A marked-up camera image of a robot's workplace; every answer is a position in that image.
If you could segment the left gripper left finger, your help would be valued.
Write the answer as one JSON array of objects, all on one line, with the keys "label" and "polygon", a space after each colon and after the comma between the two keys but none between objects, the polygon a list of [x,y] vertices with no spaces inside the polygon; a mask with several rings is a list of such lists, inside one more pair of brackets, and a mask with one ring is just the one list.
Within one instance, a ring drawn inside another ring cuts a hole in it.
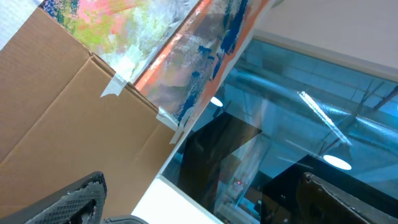
[{"label": "left gripper left finger", "polygon": [[1,224],[97,224],[101,222],[106,196],[104,174],[96,171],[1,218]]}]

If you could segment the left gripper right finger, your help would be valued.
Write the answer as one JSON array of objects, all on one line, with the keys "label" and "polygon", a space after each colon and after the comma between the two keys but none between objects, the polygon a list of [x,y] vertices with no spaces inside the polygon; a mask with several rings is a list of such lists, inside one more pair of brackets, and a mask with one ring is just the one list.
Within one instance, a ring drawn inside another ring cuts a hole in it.
[{"label": "left gripper right finger", "polygon": [[296,199],[305,223],[397,224],[397,218],[309,172],[299,180]]}]

